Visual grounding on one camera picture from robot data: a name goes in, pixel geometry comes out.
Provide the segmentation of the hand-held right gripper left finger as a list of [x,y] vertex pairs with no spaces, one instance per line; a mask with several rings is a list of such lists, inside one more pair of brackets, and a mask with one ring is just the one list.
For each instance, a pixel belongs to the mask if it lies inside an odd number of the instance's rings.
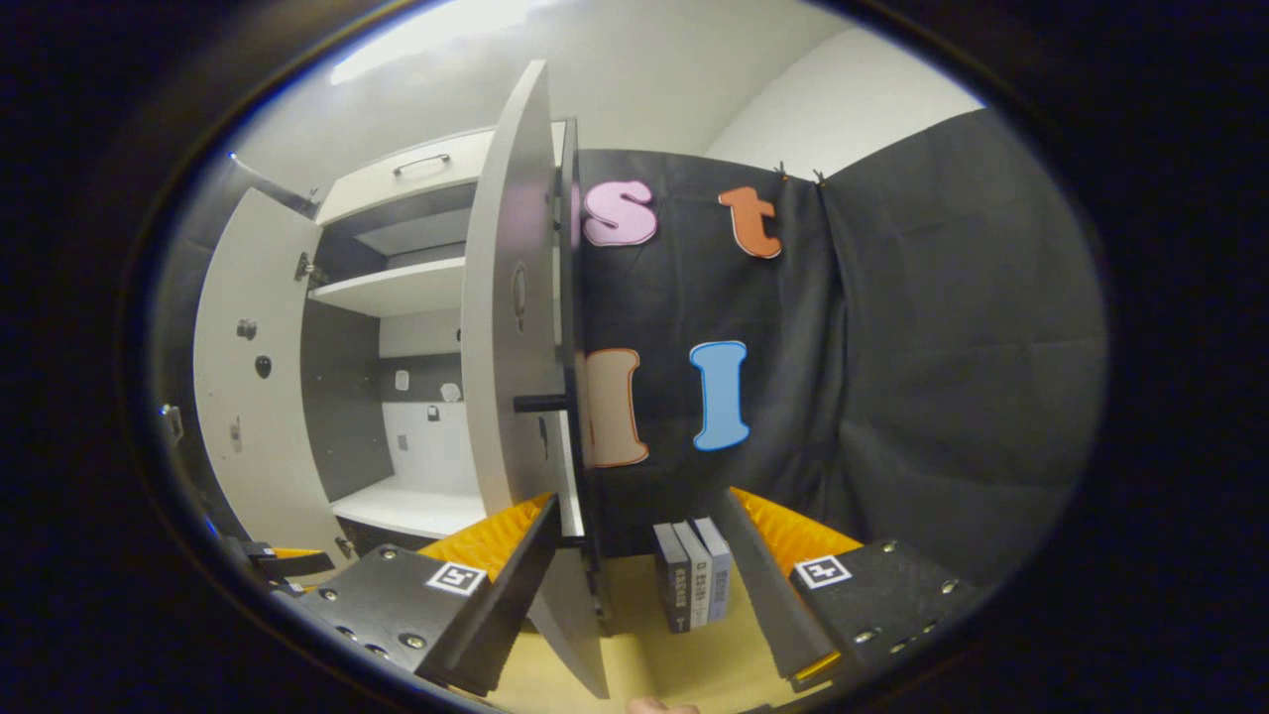
[[560,547],[560,497],[543,493],[453,535],[385,539],[273,604],[319,646],[398,687],[483,696],[500,682]]

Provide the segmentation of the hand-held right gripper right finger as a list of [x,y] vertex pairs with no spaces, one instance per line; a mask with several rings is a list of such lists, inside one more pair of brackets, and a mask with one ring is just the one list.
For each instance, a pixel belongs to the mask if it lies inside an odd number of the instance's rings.
[[797,692],[884,677],[982,601],[978,583],[906,542],[857,542],[736,487],[721,498],[721,531],[777,672]]

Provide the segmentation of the white and grey cabinet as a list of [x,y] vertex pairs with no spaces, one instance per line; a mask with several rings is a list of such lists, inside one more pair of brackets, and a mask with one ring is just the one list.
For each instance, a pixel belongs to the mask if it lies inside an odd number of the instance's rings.
[[[313,213],[332,282],[464,257],[494,128],[448,134],[338,178]],[[322,487],[349,548],[419,547],[489,516],[461,370],[461,307],[390,320],[308,298],[299,367]]]

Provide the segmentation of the white cabinet door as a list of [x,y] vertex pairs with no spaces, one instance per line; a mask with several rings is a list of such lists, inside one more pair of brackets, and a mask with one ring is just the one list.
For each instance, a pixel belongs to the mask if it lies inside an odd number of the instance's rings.
[[195,308],[193,386],[209,467],[245,533],[273,547],[344,545],[313,464],[302,399],[302,315],[320,230],[258,189],[228,217]]
[[565,536],[530,621],[581,686],[607,699],[596,487],[588,453],[577,123],[553,140],[548,68],[532,60],[491,136],[470,216],[461,370],[490,514],[544,492]]

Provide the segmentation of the white cabinet shelf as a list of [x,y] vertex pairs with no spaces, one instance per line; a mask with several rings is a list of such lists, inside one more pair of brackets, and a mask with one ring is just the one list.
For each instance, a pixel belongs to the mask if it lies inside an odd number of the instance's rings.
[[308,298],[376,320],[457,309],[463,295],[464,264],[464,257],[452,257],[377,271],[308,290]]

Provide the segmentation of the dark blue book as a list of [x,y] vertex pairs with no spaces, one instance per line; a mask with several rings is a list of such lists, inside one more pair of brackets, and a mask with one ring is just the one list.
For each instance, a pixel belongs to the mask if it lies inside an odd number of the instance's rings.
[[692,628],[690,559],[673,524],[652,526],[654,569],[669,632],[687,633]]

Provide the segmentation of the black backdrop cloth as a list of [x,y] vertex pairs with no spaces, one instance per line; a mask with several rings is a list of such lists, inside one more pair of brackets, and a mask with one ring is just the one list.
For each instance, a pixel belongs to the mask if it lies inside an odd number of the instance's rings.
[[1032,559],[1082,479],[1107,380],[1088,231],[994,110],[825,183],[584,148],[580,188],[640,181],[659,221],[581,252],[589,353],[637,354],[648,457],[596,479],[599,547],[733,484],[983,587]]

